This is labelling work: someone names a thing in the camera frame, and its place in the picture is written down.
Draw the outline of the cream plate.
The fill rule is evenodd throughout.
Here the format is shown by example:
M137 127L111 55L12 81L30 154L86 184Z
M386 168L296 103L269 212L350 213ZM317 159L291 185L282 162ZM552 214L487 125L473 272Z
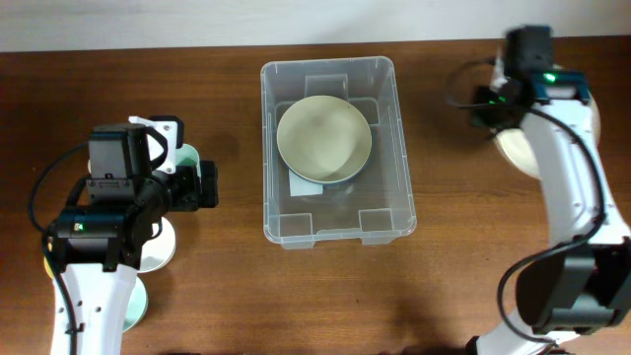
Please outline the cream plate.
M597 149L600 117L586 76L558 65L547 71L510 74L501 63L494 67L491 91L520 108L546 113L577 131L591 149ZM501 154L521 172L540 178L536 157L526 134L519 127L498 132Z
M333 96L311 96L295 102L283 113L277 126L276 142L281 158L281 151L292 143L334 139L373 140L373 137L365 116L349 102Z

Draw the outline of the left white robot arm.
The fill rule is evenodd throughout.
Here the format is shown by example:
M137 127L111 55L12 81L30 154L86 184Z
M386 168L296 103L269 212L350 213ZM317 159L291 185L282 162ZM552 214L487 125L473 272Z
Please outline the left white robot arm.
M42 236L44 263L55 295L53 354L117 354L122 334L148 308L140 276L164 268L177 237L169 212L194 212L218 203L211 161L181 161L173 175L146 177L128 200L81 205L79 179L65 208Z

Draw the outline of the dark blue bowl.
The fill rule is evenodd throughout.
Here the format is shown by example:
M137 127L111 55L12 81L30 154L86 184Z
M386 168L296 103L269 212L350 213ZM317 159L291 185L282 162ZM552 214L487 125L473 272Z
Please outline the dark blue bowl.
M311 140L292 143L281 151L287 167L300 178L320 184L336 184L352 179L367 165L372 139Z

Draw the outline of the mint green plastic cup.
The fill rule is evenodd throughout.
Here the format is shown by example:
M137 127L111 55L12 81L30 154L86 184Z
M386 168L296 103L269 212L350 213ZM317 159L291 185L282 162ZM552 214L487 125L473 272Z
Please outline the mint green plastic cup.
M175 164L185 167L194 167L198 171L200 170L200 158L197 150L189 145L183 144L180 148L175 150Z

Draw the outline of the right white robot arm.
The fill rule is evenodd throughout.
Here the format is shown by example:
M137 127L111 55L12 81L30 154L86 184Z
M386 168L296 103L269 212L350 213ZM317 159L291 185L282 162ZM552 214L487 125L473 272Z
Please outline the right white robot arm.
M538 165L549 247L510 266L498 284L502 318L468 354L551 354L630 312L630 228L609 191L579 72L532 71L518 100Z

